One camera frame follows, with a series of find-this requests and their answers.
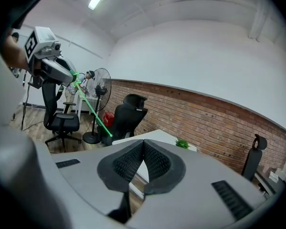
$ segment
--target black rubber pad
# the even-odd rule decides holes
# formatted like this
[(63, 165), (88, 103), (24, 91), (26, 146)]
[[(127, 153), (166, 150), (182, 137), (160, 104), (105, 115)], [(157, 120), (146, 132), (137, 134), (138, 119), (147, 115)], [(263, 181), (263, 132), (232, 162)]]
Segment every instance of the black rubber pad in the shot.
[(80, 161), (78, 159), (70, 159), (70, 160), (66, 160), (66, 161), (61, 161), (61, 162), (57, 162), (56, 165), (58, 167), (58, 169), (60, 168), (64, 168), (67, 166), (73, 166), (75, 164), (80, 163)]
[(149, 183), (144, 194), (161, 194), (171, 191), (184, 177), (186, 167), (183, 160), (158, 146), (152, 140), (137, 140), (120, 151), (104, 157), (97, 172), (110, 190), (127, 193), (129, 183), (142, 161), (145, 161)]
[(240, 220), (252, 212), (252, 208), (226, 181), (214, 182), (212, 186), (236, 220)]

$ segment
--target person's arm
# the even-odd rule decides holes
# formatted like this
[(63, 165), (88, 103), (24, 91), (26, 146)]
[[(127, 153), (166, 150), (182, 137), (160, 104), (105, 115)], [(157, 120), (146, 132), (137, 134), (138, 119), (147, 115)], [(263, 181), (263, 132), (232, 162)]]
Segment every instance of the person's arm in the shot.
[(78, 85), (79, 87), (80, 87), (80, 89), (82, 90), (82, 91), (84, 91), (84, 89), (81, 87), (81, 85)]
[(1, 47), (1, 55), (9, 67), (27, 70), (28, 63), (25, 52), (14, 42), (11, 33), (12, 29), (9, 30), (6, 40)]

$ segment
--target chair backrest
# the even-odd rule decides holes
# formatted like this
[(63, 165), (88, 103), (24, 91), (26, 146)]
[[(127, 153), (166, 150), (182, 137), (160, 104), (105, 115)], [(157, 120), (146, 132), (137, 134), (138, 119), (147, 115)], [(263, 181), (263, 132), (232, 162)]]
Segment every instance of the chair backrest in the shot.
[(128, 94), (126, 97), (124, 97), (123, 104), (129, 104), (138, 109), (143, 109), (145, 100), (147, 100), (146, 97), (142, 97), (137, 94)]
[(249, 181), (253, 180), (254, 174), (258, 168), (258, 164), (262, 158), (262, 150), (267, 147), (267, 140), (264, 137), (259, 136), (258, 134), (256, 134), (255, 136), (256, 139), (254, 140), (252, 148), (247, 155), (247, 159), (242, 171), (242, 176)]
[(57, 110), (55, 89), (55, 83), (46, 83), (42, 86), (42, 96), (44, 100), (44, 105), (46, 107), (46, 114), (43, 119), (43, 124), (46, 128), (52, 123), (54, 119), (54, 114)]
[(147, 109), (136, 110), (135, 107), (121, 104), (115, 108), (114, 122), (112, 126), (113, 138), (124, 138), (130, 132), (133, 133), (138, 124), (147, 114)]

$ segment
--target vent grille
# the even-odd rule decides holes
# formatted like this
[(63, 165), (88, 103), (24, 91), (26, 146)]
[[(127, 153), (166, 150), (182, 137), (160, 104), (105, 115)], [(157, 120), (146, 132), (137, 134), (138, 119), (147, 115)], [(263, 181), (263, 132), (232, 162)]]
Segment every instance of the vent grille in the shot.
[(64, 168), (67, 166), (73, 166), (75, 164), (80, 163), (80, 161), (78, 159), (70, 159), (70, 160), (66, 160), (66, 161), (62, 161), (62, 162), (57, 162), (56, 165), (58, 167), (58, 169), (60, 168)]
[(214, 182), (212, 186), (236, 220), (240, 220), (252, 212), (252, 208), (226, 181)]

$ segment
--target white ceiling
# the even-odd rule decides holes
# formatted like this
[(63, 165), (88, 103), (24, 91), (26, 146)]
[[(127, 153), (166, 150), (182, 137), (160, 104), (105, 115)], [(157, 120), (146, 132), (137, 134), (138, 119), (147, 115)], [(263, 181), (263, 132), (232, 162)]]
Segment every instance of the white ceiling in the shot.
[(102, 0), (93, 11), (88, 9), (90, 0), (64, 1), (84, 11), (115, 40), (164, 22), (196, 19), (242, 26), (248, 34), (253, 26), (261, 26), (260, 35), (286, 49), (286, 25), (270, 1), (268, 10), (261, 10), (266, 19), (259, 25), (255, 15), (261, 0)]

